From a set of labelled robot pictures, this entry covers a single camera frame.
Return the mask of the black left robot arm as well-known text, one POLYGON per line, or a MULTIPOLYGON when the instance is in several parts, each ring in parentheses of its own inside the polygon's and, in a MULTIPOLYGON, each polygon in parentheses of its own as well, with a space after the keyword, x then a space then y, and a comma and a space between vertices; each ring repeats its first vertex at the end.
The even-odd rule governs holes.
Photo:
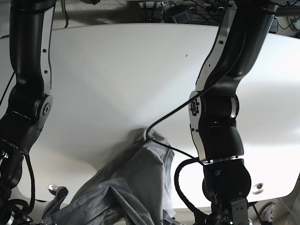
POLYGON ((236 89, 255 64, 277 7, 277 0, 237 0, 233 7, 226 3, 212 49, 185 103, 198 157, 180 163, 174 184, 197 225, 249 224, 251 177, 236 126, 240 109, 236 89), (181 169, 194 162, 203 167, 202 189, 211 203, 210 214, 197 209, 179 187, 181 169))

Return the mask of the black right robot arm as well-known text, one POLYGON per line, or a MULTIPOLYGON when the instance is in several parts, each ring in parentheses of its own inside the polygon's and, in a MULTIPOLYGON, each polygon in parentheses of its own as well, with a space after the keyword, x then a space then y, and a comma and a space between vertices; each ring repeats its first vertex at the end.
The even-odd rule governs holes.
POLYGON ((28 225, 35 204, 35 179, 29 152, 50 113, 52 71, 50 43, 53 0, 13 0, 10 8, 9 53, 16 84, 0 120, 0 222, 28 225), (30 202, 12 199, 11 191, 26 163, 31 182, 30 202))

